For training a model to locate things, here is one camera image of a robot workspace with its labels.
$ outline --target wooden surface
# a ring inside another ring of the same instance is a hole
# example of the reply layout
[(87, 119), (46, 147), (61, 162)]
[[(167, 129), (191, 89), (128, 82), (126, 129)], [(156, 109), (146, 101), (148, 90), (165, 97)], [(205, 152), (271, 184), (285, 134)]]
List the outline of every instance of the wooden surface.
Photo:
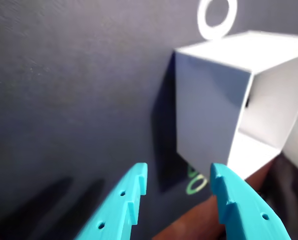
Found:
[[(267, 163), (246, 181), (258, 191), (272, 165)], [(224, 231), (219, 224), (216, 197), (200, 203), (164, 229), (153, 240), (215, 240)]]

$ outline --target open white box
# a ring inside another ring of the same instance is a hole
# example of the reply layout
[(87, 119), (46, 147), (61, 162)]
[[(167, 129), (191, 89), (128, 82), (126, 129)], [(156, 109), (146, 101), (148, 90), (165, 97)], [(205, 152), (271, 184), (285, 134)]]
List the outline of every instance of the open white box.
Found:
[(178, 153), (207, 177), (223, 163), (247, 178), (298, 116), (298, 36), (250, 31), (176, 49), (176, 104)]

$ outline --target white cardboard box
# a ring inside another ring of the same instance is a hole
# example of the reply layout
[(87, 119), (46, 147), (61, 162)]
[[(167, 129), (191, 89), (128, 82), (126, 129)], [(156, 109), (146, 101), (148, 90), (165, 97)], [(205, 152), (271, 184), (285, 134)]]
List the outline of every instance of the white cardboard box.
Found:
[(245, 32), (176, 49), (177, 151), (246, 179), (278, 155), (298, 114), (298, 36)]

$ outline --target white ring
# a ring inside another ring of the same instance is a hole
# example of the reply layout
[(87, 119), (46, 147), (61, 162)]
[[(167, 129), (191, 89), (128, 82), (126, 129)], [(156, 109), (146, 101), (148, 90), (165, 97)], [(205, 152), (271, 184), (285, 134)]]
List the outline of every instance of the white ring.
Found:
[(209, 26), (206, 23), (205, 16), (207, 8), (212, 1), (213, 0), (201, 0), (198, 7), (198, 28), (200, 34), (206, 40), (216, 40), (225, 36), (232, 28), (235, 17), (237, 15), (237, 0), (227, 0), (229, 8), (225, 20), (217, 26)]

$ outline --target white box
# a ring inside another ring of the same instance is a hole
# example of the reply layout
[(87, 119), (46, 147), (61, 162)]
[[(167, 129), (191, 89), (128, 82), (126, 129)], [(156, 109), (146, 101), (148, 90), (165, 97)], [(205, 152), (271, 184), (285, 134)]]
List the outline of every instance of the white box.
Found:
[(278, 155), (298, 114), (298, 36), (245, 32), (176, 49), (177, 151), (246, 179)]

